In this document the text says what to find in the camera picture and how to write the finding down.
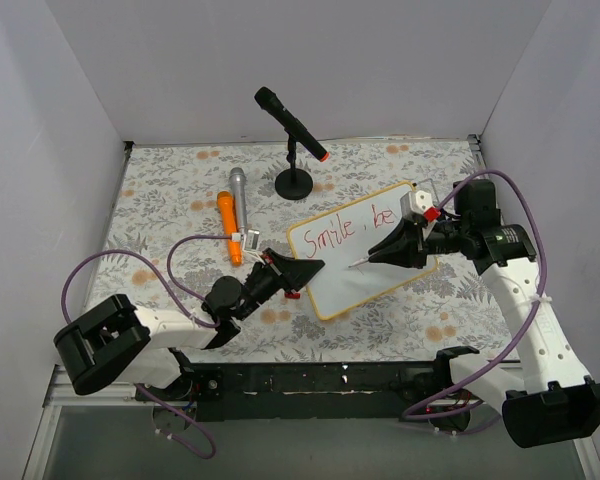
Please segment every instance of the wire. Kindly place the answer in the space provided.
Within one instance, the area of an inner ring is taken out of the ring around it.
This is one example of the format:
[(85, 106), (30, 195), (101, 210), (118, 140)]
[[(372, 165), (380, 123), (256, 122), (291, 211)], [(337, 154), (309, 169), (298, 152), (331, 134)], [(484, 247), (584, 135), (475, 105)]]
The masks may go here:
[(180, 445), (187, 448), (191, 453), (193, 453), (194, 455), (197, 455), (198, 457), (202, 458), (203, 460), (209, 460), (210, 458), (213, 458), (215, 456), (215, 454), (218, 450), (218, 447), (216, 446), (216, 441), (213, 438), (213, 435), (211, 434), (211, 432), (209, 430), (207, 430), (201, 424), (196, 422), (193, 418), (189, 417), (186, 413), (182, 412), (181, 410), (178, 410), (175, 407), (172, 407), (165, 401), (160, 400), (153, 393), (151, 393), (149, 390), (147, 390), (143, 385), (136, 383), (135, 387), (138, 389), (138, 391), (140, 393), (142, 393), (149, 400), (157, 403), (158, 405), (160, 405), (163, 408), (166, 408), (171, 413), (174, 413), (175, 415), (178, 415), (179, 417), (183, 418), (185, 420), (185, 422), (191, 424), (191, 426), (193, 426), (200, 433), (202, 433), (202, 435), (204, 435), (204, 437), (209, 442), (209, 445), (211, 446), (211, 451), (209, 453), (205, 453), (202, 450), (198, 449), (197, 447), (194, 447), (193, 445), (191, 445), (189, 442), (187, 442), (184, 438), (180, 437), (179, 435), (176, 435), (176, 434), (173, 434), (173, 433), (170, 433), (167, 431), (163, 431), (163, 430), (160, 430), (160, 433), (162, 433), (167, 438), (175, 440)]
[[(189, 295), (193, 295), (201, 302), (204, 302), (204, 297), (202, 295), (200, 295), (195, 290), (191, 290), (186, 285), (183, 285), (182, 283), (180, 283), (178, 281), (178, 279), (173, 275), (173, 271), (171, 270), (171, 259), (173, 258), (173, 254), (176, 252), (178, 247), (185, 242), (189, 242), (191, 240), (227, 240), (229, 238), (231, 238), (229, 235), (190, 235), (188, 237), (184, 237), (181, 240), (178, 240), (175, 243), (175, 245), (173, 247), (171, 247), (171, 249), (169, 250), (169, 253), (167, 254), (167, 275), (169, 275), (169, 278), (171, 279), (173, 284), (176, 287), (178, 287), (180, 290), (182, 290), (183, 292), (186, 292)], [(207, 323), (207, 322), (203, 322), (202, 320), (196, 319), (196, 323), (203, 327), (209, 327), (209, 328), (216, 328), (216, 327), (220, 326), (220, 320), (218, 320), (215, 323)]]
[[(447, 203), (449, 203), (449, 201), (460, 190), (462, 190), (462, 188), (467, 183), (469, 183), (474, 178), (482, 176), (482, 175), (496, 175), (498, 177), (501, 177), (509, 184), (511, 189), (514, 191), (514, 193), (518, 197), (518, 200), (520, 200), (520, 204), (522, 205), (522, 208), (524, 209), (524, 212), (527, 215), (527, 219), (529, 220), (529, 225), (531, 226), (531, 230), (533, 232), (533, 236), (536, 241), (536, 245), (538, 247), (538, 263), (540, 264), (540, 278), (538, 280), (537, 295), (538, 295), (538, 297), (542, 297), (542, 295), (544, 294), (545, 286), (547, 284), (547, 262), (546, 262), (544, 244), (542, 243), (542, 239), (540, 238), (540, 232), (538, 230), (538, 225), (536, 224), (536, 221), (533, 218), (533, 214), (531, 213), (529, 204), (527, 203), (527, 201), (524, 198), (524, 195), (522, 194), (522, 192), (520, 191), (518, 186), (515, 184), (513, 179), (511, 179), (511, 177), (509, 177), (506, 173), (501, 172), (500, 170), (494, 170), (494, 169), (486, 169), (486, 170), (481, 170), (481, 171), (475, 172), (475, 173), (469, 175), (464, 180), (462, 180), (458, 185), (456, 185), (456, 187), (451, 191), (451, 193), (449, 195), (447, 195), (442, 200), (442, 202), (440, 202), (440, 204), (438, 205), (437, 208), (438, 209), (443, 208)], [(533, 320), (535, 319), (539, 308), (540, 308), (540, 301), (536, 300), (536, 301), (532, 302), (531, 310), (529, 311), (529, 315), (527, 316), (526, 320), (520, 327), (520, 330), (518, 330), (518, 332), (511, 339), (511, 342), (509, 342), (509, 344), (502, 350), (502, 352), (500, 352), (491, 362), (486, 364), (484, 367), (480, 368), (478, 371), (472, 373), (467, 378), (460, 380), (459, 382), (452, 385), (451, 387), (445, 388), (444, 390), (441, 390), (440, 392), (438, 392), (434, 395), (431, 395), (429, 398), (425, 398), (424, 400), (413, 404), (412, 406), (407, 408), (404, 412), (402, 412), (402, 418), (405, 420), (428, 420), (431, 418), (449, 417), (451, 415), (457, 415), (459, 413), (469, 411), (471, 409), (471, 407), (473, 407), (475, 404), (468, 405), (468, 406), (462, 407), (462, 408), (458, 408), (458, 409), (455, 409), (450, 412), (430, 413), (430, 414), (424, 414), (424, 415), (413, 415), (414, 412), (417, 412), (418, 410), (427, 407), (430, 403), (434, 402), (435, 400), (439, 400), (441, 398), (444, 398), (448, 395), (451, 395), (451, 394), (457, 392), (458, 390), (464, 388), (471, 382), (474, 382), (475, 380), (480, 378), (485, 373), (494, 369), (500, 362), (502, 362), (507, 357), (507, 355), (509, 355), (513, 351), (514, 348), (516, 348), (518, 343), (520, 343), (520, 340), (522, 340), (522, 337), (525, 335), (525, 333), (527, 333), (527, 330), (529, 330), (529, 327), (533, 323)]]
[[(217, 236), (217, 237), (216, 236), (211, 236), (211, 235), (196, 235), (196, 236), (193, 236), (193, 237), (187, 237), (185, 239), (185, 241), (187, 241), (187, 240), (193, 240), (194, 238), (198, 238), (198, 239), (216, 239), (216, 238), (222, 239), (222, 238), (228, 238), (228, 237), (226, 235), (225, 236)], [(178, 297), (176, 296), (176, 293), (169, 286), (169, 284), (164, 279), (164, 277), (162, 276), (162, 274), (160, 273), (160, 271), (147, 258), (143, 257), (139, 253), (132, 252), (132, 251), (129, 251), (129, 250), (120, 250), (120, 249), (104, 250), (104, 251), (99, 252), (99, 253), (94, 253), (93, 255), (90, 255), (87, 258), (85, 258), (82, 262), (80, 262), (71, 271), (71, 273), (67, 277), (66, 282), (64, 283), (64, 286), (62, 287), (62, 293), (60, 295), (60, 307), (62, 309), (62, 316), (64, 317), (64, 320), (65, 320), (65, 322), (67, 322), (67, 324), (71, 323), (71, 317), (69, 316), (69, 310), (67, 308), (67, 294), (69, 292), (69, 286), (71, 285), (71, 282), (73, 281), (73, 279), (75, 278), (75, 276), (78, 274), (78, 272), (86, 264), (88, 264), (89, 262), (95, 260), (96, 258), (104, 257), (106, 255), (129, 255), (131, 257), (137, 258), (138, 260), (140, 260), (141, 262), (143, 262), (145, 265), (147, 265), (147, 267), (149, 267), (151, 269), (151, 271), (156, 275), (156, 277), (158, 277), (158, 280), (160, 280), (160, 283), (162, 283), (162, 286), (165, 288), (165, 290), (167, 291), (167, 293), (169, 294), (169, 296), (176, 303), (176, 305), (182, 311), (182, 313), (184, 313), (187, 317), (192, 318), (198, 325), (205, 326), (205, 327), (213, 327), (214, 326), (212, 324), (208, 324), (206, 322), (203, 322), (202, 320), (200, 320), (198, 318), (195, 318), (195, 317), (193, 317), (191, 315), (191, 313), (187, 310), (187, 308), (184, 306), (184, 304), (178, 299)], [(134, 386), (145, 397), (147, 397), (151, 401), (157, 403), (162, 408), (165, 408), (165, 409), (169, 410), (170, 412), (173, 412), (176, 415), (184, 418), (186, 422), (190, 423), (194, 428), (196, 428), (198, 431), (200, 431), (200, 433), (202, 433), (202, 435), (204, 435), (204, 437), (207, 439), (207, 441), (211, 445), (211, 452), (204, 453), (201, 450), (199, 450), (198, 448), (196, 448), (193, 445), (191, 445), (189, 442), (187, 442), (183, 438), (179, 437), (178, 435), (172, 434), (170, 432), (160, 431), (160, 433), (164, 434), (167, 438), (175, 440), (176, 442), (178, 442), (179, 444), (183, 445), (189, 451), (191, 451), (192, 453), (194, 453), (195, 455), (197, 455), (198, 457), (200, 457), (202, 459), (208, 460), (208, 459), (212, 458), (213, 456), (215, 456), (216, 451), (217, 451), (217, 447), (216, 447), (216, 442), (215, 442), (215, 440), (214, 440), (213, 435), (211, 434), (211, 432), (209, 432), (205, 427), (203, 427), (202, 425), (200, 425), (198, 422), (196, 422), (195, 420), (193, 420), (192, 418), (190, 418), (189, 416), (187, 416), (186, 414), (184, 414), (180, 410), (176, 409), (175, 407), (172, 407), (171, 405), (169, 405), (164, 400), (161, 400), (158, 397), (156, 397), (155, 395), (153, 395), (143, 385), (140, 385), (140, 384), (136, 383), (136, 384), (134, 384)]]
[(156, 277), (158, 277), (158, 280), (160, 280), (160, 283), (162, 283), (162, 286), (165, 288), (165, 290), (167, 291), (167, 293), (169, 294), (171, 299), (176, 303), (176, 305), (182, 311), (182, 313), (184, 313), (187, 317), (191, 318), (193, 321), (195, 321), (201, 327), (207, 327), (207, 328), (217, 327), (216, 324), (203, 322), (199, 318), (193, 316), (191, 314), (191, 312), (189, 312), (189, 310), (187, 310), (187, 307), (185, 307), (184, 304), (178, 299), (176, 293), (169, 286), (169, 284), (164, 279), (164, 277), (162, 276), (160, 271), (146, 257), (143, 257), (139, 253), (132, 252), (130, 250), (120, 250), (120, 249), (103, 250), (102, 252), (94, 253), (93, 255), (90, 255), (87, 258), (85, 258), (82, 262), (80, 262), (76, 266), (76, 268), (74, 268), (71, 271), (71, 273), (67, 277), (66, 282), (64, 282), (64, 286), (62, 287), (62, 293), (60, 296), (60, 307), (62, 309), (62, 316), (64, 317), (65, 322), (71, 323), (71, 317), (69, 316), (69, 310), (67, 309), (67, 294), (69, 293), (69, 286), (71, 285), (71, 282), (73, 281), (75, 276), (78, 274), (78, 272), (80, 270), (82, 270), (82, 268), (84, 268), (84, 266), (87, 263), (95, 260), (96, 258), (104, 257), (106, 255), (129, 255), (130, 257), (137, 258), (138, 260), (143, 262), (147, 267), (149, 267), (151, 269), (151, 271), (156, 275)]
[[(493, 425), (495, 425), (496, 423), (498, 423), (500, 420), (502, 419), (502, 417), (498, 414), (494, 415), (493, 417), (491, 417), (489, 420), (482, 422), (479, 425), (476, 425), (475, 427), (469, 428), (463, 432), (456, 431), (455, 435), (453, 434), (453, 432), (449, 432), (446, 430), (442, 430), (442, 429), (438, 429), (436, 430), (436, 432), (440, 432), (443, 433), (445, 435), (449, 435), (449, 436), (465, 436), (465, 435), (475, 435), (476, 433), (480, 433), (480, 432), (484, 432), (486, 429), (488, 429), (489, 427), (492, 427)], [(406, 430), (413, 430), (414, 432), (420, 432), (420, 433), (431, 433), (431, 429), (428, 427), (420, 427), (418, 425), (414, 425), (414, 424), (410, 424), (410, 423), (399, 423), (398, 424), (400, 426), (400, 428), (404, 428)]]

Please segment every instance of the table surface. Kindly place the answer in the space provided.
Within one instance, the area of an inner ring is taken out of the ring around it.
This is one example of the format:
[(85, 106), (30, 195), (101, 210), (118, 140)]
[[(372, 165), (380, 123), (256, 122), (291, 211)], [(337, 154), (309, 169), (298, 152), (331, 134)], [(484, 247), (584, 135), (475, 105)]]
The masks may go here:
[[(465, 141), (351, 140), (325, 147), (331, 152), (325, 163), (299, 149), (298, 164), (315, 185), (298, 202), (274, 191), (275, 176), (287, 167), (283, 144), (134, 148), (105, 248), (138, 252), (166, 277), (175, 242), (222, 233), (215, 199), (229, 189), (235, 166), (247, 176), (248, 220), (261, 232), (261, 247), (288, 255), (286, 231), (299, 221), (402, 180), (435, 189), (442, 198), (454, 181), (479, 167)], [(226, 241), (216, 240), (182, 245), (173, 261), (176, 277), (201, 294), (222, 275), (243, 280), (251, 267), (248, 261), (232, 267)], [(150, 308), (176, 308), (155, 275), (133, 258), (100, 261), (88, 307), (113, 293)], [(179, 298), (188, 306), (198, 302), (183, 292)], [(196, 362), (409, 361), (431, 360), (439, 349), (459, 344), (493, 357), (510, 340), (500, 309), (461, 255), (440, 257), (431, 275), (330, 321), (316, 317), (306, 293), (299, 300), (278, 294), (241, 326), (223, 348), (186, 352)]]

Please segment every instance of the metal bracket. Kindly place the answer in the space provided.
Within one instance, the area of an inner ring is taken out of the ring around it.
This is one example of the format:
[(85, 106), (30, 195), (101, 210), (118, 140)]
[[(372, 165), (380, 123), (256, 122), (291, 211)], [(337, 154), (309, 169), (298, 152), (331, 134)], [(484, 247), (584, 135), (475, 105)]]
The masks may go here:
[(482, 141), (480, 140), (480, 135), (473, 133), (471, 135), (468, 135), (467, 142), (469, 142), (469, 148), (471, 148), (471, 155), (473, 156), (473, 160), (475, 161), (475, 169), (482, 170), (487, 168), (487, 165), (484, 162), (484, 157), (482, 156)]

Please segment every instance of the pen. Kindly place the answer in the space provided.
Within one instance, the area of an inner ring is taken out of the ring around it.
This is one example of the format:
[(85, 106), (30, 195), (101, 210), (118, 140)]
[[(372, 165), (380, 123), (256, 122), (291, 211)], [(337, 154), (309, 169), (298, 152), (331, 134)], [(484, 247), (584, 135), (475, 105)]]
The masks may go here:
[(362, 257), (360, 260), (356, 260), (355, 262), (353, 262), (347, 268), (357, 267), (358, 265), (362, 265), (363, 263), (367, 263), (368, 261), (369, 261), (369, 257)]
[[(220, 192), (218, 194), (218, 209), (222, 215), (222, 224), (224, 233), (231, 235), (238, 232), (236, 227), (236, 217), (233, 213), (233, 197), (229, 192)], [(242, 265), (242, 251), (239, 242), (228, 240), (229, 258), (234, 265)]]

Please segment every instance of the whiteboard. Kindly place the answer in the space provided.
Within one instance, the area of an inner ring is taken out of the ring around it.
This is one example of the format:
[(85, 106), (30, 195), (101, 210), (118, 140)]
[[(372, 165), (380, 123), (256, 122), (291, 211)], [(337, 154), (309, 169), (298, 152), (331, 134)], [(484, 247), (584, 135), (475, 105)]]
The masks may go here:
[(400, 198), (412, 189), (411, 183), (402, 182), (287, 230), (295, 258), (325, 262), (307, 287), (319, 319), (329, 320), (436, 269), (433, 257), (424, 269), (372, 263), (348, 268), (398, 225)]

